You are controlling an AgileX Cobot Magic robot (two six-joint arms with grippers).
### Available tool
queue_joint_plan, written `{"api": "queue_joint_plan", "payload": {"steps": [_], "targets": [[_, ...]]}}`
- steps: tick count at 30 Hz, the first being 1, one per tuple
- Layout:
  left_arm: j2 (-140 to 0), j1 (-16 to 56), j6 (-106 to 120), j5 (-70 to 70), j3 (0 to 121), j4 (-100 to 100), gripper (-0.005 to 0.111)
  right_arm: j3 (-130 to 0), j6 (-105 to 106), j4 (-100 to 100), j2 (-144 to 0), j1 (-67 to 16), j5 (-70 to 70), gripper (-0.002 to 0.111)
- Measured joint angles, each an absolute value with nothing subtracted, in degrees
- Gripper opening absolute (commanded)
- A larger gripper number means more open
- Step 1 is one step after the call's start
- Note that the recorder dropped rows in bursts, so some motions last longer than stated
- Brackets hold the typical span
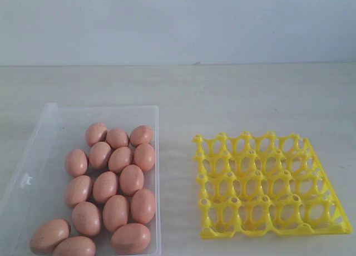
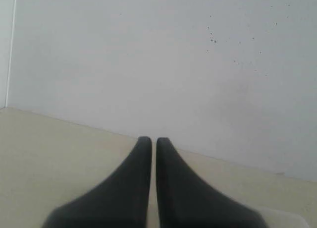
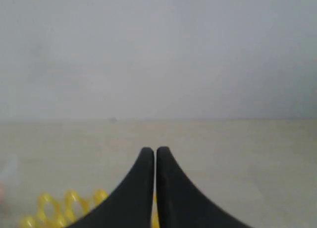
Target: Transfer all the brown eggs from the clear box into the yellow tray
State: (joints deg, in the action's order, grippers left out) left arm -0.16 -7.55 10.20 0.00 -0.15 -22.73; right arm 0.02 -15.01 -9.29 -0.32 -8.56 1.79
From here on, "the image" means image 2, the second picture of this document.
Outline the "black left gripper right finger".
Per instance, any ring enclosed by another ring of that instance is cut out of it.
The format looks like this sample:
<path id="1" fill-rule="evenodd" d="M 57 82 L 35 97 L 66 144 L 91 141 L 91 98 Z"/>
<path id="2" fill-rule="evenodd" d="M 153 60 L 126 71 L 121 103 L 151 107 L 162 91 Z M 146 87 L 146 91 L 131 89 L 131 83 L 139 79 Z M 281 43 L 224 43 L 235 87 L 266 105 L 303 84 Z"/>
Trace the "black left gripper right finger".
<path id="1" fill-rule="evenodd" d="M 171 140 L 157 139 L 156 189 L 162 228 L 265 228 L 256 211 L 220 193 L 182 159 Z"/>

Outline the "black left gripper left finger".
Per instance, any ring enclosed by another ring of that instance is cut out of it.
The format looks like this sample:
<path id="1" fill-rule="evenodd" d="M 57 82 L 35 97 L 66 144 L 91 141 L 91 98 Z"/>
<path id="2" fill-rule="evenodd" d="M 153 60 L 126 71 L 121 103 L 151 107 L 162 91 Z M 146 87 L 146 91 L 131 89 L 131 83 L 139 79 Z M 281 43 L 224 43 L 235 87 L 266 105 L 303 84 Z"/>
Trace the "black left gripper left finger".
<path id="1" fill-rule="evenodd" d="M 45 228 L 144 228 L 152 169 L 152 142 L 139 137 L 130 154 L 102 183 L 53 210 Z"/>

